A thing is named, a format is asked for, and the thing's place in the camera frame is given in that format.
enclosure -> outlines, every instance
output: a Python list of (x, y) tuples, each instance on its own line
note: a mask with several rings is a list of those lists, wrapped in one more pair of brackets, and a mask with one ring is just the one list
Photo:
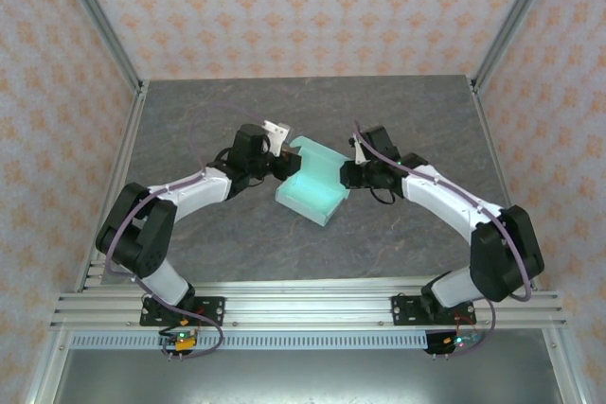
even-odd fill
[[(2, 0), (3, 395), (602, 402), (605, 1)], [(268, 177), (175, 224), (169, 260), (226, 298), (226, 338), (166, 362), (143, 291), (94, 240), (126, 183), (195, 173), (255, 122), (234, 105), (349, 159), (353, 121), (383, 125), (402, 154), (522, 206), (545, 262), (532, 300), (498, 304), (474, 353), (431, 361), (431, 327), (396, 326), (390, 297), (469, 265), (465, 239), (367, 190), (322, 227)]]

floor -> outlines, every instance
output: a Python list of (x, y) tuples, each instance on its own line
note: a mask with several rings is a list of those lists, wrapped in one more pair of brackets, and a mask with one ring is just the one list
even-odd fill
[(449, 361), (421, 350), (220, 350), (183, 362), (152, 351), (72, 351), (55, 402), (562, 403), (541, 330), (497, 330)]
[[(352, 120), (384, 125), (400, 152), (414, 151), (451, 180), (503, 204), (486, 138), (463, 76), (154, 81), (127, 182), (168, 183), (197, 170), (187, 148), (210, 161), (229, 147), (242, 114), (207, 107), (229, 102), (290, 125), (294, 136), (353, 157)], [(169, 260), (190, 282), (429, 275), (469, 263), (469, 246), (425, 209), (385, 206), (352, 191), (326, 227), (275, 202), (268, 178), (229, 202), (175, 225)], [(104, 278), (104, 282), (115, 282)]]

wall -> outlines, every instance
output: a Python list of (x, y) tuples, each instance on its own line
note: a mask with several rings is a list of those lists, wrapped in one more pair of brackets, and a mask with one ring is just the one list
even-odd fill
[(514, 0), (100, 0), (145, 79), (475, 73)]
[(537, 0), (482, 95), (512, 199), (606, 396), (606, 0)]
[(132, 93), (78, 0), (0, 0), (0, 29), (0, 400), (21, 403)]

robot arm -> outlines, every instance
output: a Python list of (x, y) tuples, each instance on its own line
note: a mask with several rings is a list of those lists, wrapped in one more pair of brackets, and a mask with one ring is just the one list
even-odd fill
[(166, 258), (174, 223), (207, 205), (235, 197), (253, 178), (262, 180), (273, 174), (286, 180), (295, 174), (301, 158), (286, 145), (288, 133), (286, 125), (269, 121), (263, 126), (242, 125), (233, 146), (221, 152), (204, 171), (147, 188), (127, 184), (98, 233), (97, 249), (107, 255), (134, 207), (155, 194), (126, 225), (112, 260), (164, 302), (191, 311), (195, 291)]
[[(490, 217), (472, 206), (461, 194), (480, 204), (500, 221), (513, 239), (529, 278), (544, 269), (539, 245), (526, 211), (517, 205), (508, 209), (484, 202), (442, 177), (427, 161), (414, 153), (400, 156), (384, 127), (362, 132), (365, 141), (379, 153), (415, 174), (379, 160), (353, 137), (354, 161), (341, 168), (341, 183), (347, 188), (387, 189), (392, 194), (418, 203), (452, 226), (471, 247), (471, 262), (455, 272), (446, 273), (426, 285), (422, 294), (430, 313), (447, 310), (463, 302), (480, 298), (502, 301), (520, 288), (523, 279), (512, 252)], [(420, 177), (417, 172), (429, 176)]]

foam block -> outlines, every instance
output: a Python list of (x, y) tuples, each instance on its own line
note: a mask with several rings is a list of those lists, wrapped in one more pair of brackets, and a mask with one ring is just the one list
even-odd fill
[(277, 188), (276, 201), (326, 226), (349, 196), (339, 178), (339, 169), (349, 158), (305, 136), (297, 137), (290, 146), (301, 148), (301, 169)]

